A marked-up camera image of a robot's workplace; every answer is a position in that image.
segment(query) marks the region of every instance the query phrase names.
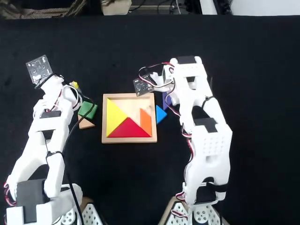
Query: green square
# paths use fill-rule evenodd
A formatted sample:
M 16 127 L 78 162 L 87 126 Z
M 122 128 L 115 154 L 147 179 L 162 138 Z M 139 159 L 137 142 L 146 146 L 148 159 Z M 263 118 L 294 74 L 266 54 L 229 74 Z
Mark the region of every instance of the green square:
M 83 102 L 82 106 L 80 107 L 80 110 L 78 111 L 78 115 L 83 116 L 84 114 L 87 113 L 88 110 L 90 110 L 90 108 L 92 106 L 93 106 L 93 104 L 90 102 Z M 89 114 L 87 114 L 86 118 L 88 118 L 90 120 L 93 119 L 97 108 L 98 108 L 98 105 L 94 105 L 94 108 L 92 109 L 92 111 L 90 111 Z

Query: purple triangle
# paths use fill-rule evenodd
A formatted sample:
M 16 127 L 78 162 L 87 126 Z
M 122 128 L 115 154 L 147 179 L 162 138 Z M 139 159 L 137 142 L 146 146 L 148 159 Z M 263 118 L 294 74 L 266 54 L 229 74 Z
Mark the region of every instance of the purple triangle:
M 165 97 L 166 97 L 166 95 L 167 95 L 167 92 L 163 92 L 163 109 L 164 110 L 166 110 L 168 108 L 167 104 L 168 105 L 172 104 L 170 96 L 167 97 L 167 104 L 165 103 Z

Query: red triangle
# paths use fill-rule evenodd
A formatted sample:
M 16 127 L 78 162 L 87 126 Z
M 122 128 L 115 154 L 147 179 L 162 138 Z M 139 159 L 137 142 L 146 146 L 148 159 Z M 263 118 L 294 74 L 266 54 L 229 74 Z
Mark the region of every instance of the red triangle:
M 129 117 L 125 119 L 108 137 L 151 137 Z

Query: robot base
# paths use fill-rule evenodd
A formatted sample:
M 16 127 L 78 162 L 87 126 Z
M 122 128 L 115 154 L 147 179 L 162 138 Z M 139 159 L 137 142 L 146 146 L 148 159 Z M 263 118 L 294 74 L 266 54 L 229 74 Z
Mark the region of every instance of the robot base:
M 188 216 L 188 220 L 172 215 L 171 210 L 188 215 L 187 205 L 173 197 L 158 225 L 220 225 L 220 217 L 211 205 L 195 205 L 194 212 Z M 224 218 L 223 225 L 229 225 Z

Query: tan triangle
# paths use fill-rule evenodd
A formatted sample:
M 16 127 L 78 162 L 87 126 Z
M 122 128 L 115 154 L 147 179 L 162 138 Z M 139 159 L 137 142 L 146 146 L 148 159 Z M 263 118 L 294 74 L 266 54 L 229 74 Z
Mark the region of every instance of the tan triangle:
M 83 119 L 79 123 L 79 129 L 86 129 L 86 128 L 92 128 L 92 127 L 95 127 L 95 124 L 92 124 L 87 119 Z

